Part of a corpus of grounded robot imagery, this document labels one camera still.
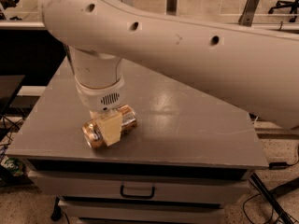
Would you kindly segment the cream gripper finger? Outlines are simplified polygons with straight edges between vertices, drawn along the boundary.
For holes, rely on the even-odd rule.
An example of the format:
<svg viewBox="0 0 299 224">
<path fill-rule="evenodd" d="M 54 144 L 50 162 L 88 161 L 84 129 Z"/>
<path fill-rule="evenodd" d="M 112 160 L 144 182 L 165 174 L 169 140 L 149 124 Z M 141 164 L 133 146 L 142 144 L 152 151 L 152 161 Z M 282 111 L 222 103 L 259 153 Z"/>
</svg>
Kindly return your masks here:
<svg viewBox="0 0 299 224">
<path fill-rule="evenodd" d="M 119 111 L 97 113 L 94 119 L 107 146 L 121 140 L 122 114 Z"/>
</svg>

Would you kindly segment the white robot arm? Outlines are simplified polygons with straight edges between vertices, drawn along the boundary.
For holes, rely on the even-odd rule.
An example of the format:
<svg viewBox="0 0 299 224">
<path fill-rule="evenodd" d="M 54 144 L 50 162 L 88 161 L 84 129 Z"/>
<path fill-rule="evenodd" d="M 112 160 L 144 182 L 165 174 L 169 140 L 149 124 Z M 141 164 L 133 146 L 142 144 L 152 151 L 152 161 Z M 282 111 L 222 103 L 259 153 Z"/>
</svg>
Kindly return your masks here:
<svg viewBox="0 0 299 224">
<path fill-rule="evenodd" d="M 126 0 L 38 0 L 47 30 L 69 46 L 93 114 L 119 104 L 128 60 L 299 133 L 295 35 L 145 12 Z"/>
</svg>

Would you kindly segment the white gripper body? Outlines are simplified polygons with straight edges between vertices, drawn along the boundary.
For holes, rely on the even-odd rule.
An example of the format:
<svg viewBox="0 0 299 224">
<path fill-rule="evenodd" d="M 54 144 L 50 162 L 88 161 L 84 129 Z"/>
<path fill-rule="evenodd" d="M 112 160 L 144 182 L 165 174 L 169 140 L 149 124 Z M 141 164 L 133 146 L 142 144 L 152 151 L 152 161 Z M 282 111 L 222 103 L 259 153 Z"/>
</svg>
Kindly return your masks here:
<svg viewBox="0 0 299 224">
<path fill-rule="evenodd" d="M 121 105 L 124 101 L 124 77 L 116 83 L 100 89 L 88 88 L 75 79 L 78 97 L 93 112 L 103 112 Z"/>
</svg>

